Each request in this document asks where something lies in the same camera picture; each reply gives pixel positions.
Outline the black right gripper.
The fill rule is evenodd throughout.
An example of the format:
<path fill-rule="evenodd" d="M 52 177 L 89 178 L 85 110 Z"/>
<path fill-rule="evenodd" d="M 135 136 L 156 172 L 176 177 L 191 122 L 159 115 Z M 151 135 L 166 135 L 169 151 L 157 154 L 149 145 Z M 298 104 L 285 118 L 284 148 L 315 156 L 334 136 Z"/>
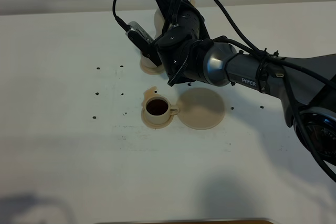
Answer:
<path fill-rule="evenodd" d="M 155 0 L 163 17 L 170 24 L 155 43 L 158 55 L 169 78 L 168 85 L 199 81 L 207 84 L 208 62 L 213 53 L 204 18 L 188 0 Z"/>

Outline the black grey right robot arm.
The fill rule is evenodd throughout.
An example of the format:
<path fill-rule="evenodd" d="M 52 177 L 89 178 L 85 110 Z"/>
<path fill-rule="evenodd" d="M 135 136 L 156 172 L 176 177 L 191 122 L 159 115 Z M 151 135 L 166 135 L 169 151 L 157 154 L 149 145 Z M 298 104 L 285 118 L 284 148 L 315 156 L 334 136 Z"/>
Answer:
<path fill-rule="evenodd" d="M 335 55 L 280 57 L 220 36 L 210 39 L 187 0 L 155 0 L 165 23 L 155 47 L 168 84 L 241 84 L 279 98 L 285 122 L 322 163 L 335 164 Z"/>

